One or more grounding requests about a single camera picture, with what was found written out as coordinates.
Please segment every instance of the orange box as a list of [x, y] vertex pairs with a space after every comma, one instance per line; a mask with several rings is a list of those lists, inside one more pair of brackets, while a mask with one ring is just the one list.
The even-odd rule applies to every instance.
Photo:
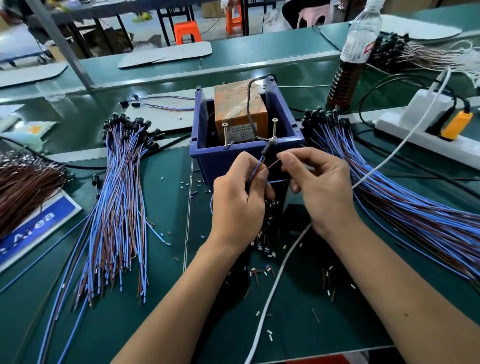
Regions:
[[[225, 144], [223, 123], [228, 124], [228, 142], [243, 143], [254, 139], [247, 117], [247, 81], [215, 86], [215, 126], [221, 144]], [[250, 115], [258, 136], [268, 138], [268, 113], [255, 82], [250, 88]]]

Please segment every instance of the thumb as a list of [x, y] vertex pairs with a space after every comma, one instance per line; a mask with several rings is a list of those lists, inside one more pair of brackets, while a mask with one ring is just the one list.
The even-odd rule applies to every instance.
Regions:
[[267, 186], [267, 178], [268, 178], [268, 169], [264, 168], [260, 172], [256, 174], [256, 176], [252, 180], [252, 184], [250, 185], [250, 191], [248, 195], [248, 203], [249, 204], [257, 204], [260, 203], [264, 205], [265, 202], [265, 188]]
[[297, 181], [300, 188], [303, 188], [305, 182], [313, 175], [305, 168], [302, 162], [290, 152], [283, 152], [280, 155], [282, 164], [289, 175]]

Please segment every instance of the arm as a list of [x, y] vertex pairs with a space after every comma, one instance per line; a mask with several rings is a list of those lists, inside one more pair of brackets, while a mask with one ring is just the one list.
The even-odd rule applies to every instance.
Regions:
[[313, 148], [279, 157], [292, 176], [292, 191], [303, 190], [313, 228], [338, 255], [405, 361], [478, 363], [480, 327], [363, 224], [347, 163]]
[[228, 173], [215, 180], [210, 236], [112, 363], [190, 363], [228, 271], [262, 227], [265, 197], [275, 197], [271, 186], [266, 184], [265, 165], [252, 180], [250, 195], [245, 192], [246, 178], [257, 163], [254, 157], [243, 152]]

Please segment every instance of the purple plastic bin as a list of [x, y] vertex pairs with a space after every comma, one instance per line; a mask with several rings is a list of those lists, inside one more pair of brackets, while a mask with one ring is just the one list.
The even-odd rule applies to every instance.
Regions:
[[[269, 76], [265, 81], [265, 95], [262, 97], [267, 108], [268, 119], [271, 121], [275, 117], [278, 118], [278, 141], [275, 153], [299, 147], [300, 143], [305, 141], [300, 131], [301, 124], [295, 121], [273, 77]], [[204, 180], [211, 189], [213, 189], [214, 180], [227, 173], [241, 152], [246, 151], [260, 159], [262, 150], [266, 146], [264, 141], [233, 144], [228, 148], [219, 145], [215, 118], [212, 118], [213, 112], [214, 100], [206, 99], [202, 88], [198, 87], [195, 93], [190, 156], [197, 160]], [[272, 123], [269, 122], [270, 136], [272, 136], [272, 129]]]

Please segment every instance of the bundle of brown wires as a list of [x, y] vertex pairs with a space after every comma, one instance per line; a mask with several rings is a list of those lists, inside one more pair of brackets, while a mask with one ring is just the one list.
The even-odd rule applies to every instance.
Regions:
[[59, 164], [29, 154], [0, 154], [0, 242], [70, 179]]

